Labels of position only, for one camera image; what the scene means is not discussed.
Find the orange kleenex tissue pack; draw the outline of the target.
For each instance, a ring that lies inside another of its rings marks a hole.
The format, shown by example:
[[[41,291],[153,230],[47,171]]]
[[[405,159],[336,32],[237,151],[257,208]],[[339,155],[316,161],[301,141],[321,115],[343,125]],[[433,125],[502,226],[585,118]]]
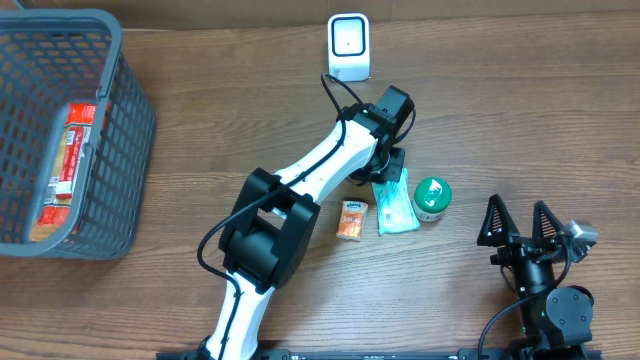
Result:
[[[361,200],[345,199],[342,202],[341,215],[336,231],[338,238],[360,241],[367,218],[369,206]]]

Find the long spaghetti pasta package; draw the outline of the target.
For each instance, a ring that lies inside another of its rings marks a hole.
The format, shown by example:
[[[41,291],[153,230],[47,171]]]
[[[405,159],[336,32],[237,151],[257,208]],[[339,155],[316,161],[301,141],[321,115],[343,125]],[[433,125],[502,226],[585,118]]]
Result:
[[[32,223],[29,237],[31,242],[45,240],[57,231],[69,216],[80,159],[84,156],[83,146],[89,140],[95,113],[94,104],[69,104],[43,204]]]

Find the teal wet wipes pack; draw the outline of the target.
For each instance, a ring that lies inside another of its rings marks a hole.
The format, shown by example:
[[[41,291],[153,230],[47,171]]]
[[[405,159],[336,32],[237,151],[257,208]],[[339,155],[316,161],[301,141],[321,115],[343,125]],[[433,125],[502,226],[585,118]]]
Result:
[[[407,168],[402,169],[398,182],[372,184],[380,235],[405,233],[420,227],[411,203],[408,185]]]

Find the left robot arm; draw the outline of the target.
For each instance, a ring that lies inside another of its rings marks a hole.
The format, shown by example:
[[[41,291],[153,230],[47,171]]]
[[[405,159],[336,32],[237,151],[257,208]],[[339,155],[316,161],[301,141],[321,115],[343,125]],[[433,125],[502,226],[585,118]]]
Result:
[[[216,329],[198,359],[250,359],[273,293],[293,276],[313,234],[320,205],[344,180],[357,185],[398,181],[398,147],[415,119],[409,94],[390,86],[376,103],[342,108],[331,133],[311,152],[274,174],[257,168],[231,214],[205,235],[218,234],[227,282]]]

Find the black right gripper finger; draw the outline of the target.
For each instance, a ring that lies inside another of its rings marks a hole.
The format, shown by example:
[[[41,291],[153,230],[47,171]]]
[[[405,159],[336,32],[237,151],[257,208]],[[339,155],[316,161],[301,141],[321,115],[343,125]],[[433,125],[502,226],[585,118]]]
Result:
[[[533,210],[532,238],[534,240],[551,240],[562,229],[562,222],[545,202],[537,201]]]
[[[512,244],[520,236],[506,205],[498,194],[488,200],[485,219],[477,238],[478,246],[501,247]]]

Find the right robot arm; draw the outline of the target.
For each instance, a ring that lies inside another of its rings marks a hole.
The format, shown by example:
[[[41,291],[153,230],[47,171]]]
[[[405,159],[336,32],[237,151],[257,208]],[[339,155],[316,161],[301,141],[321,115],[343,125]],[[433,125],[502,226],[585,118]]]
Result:
[[[496,253],[490,262],[501,272],[517,300],[485,325],[475,356],[478,359],[600,359],[589,351],[595,298],[583,286],[564,285],[571,266],[581,262],[599,239],[596,228],[571,220],[562,223],[542,201],[533,209],[532,235],[523,236],[502,198],[494,194],[477,238]],[[491,328],[507,314],[520,314],[524,336],[505,349],[485,349]]]

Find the green lid jar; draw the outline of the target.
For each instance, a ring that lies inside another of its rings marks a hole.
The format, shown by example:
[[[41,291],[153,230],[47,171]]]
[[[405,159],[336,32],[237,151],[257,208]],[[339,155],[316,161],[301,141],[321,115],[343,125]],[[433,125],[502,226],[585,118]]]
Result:
[[[442,178],[423,179],[414,192],[412,205],[416,217],[423,222],[439,220],[452,200],[452,189]]]

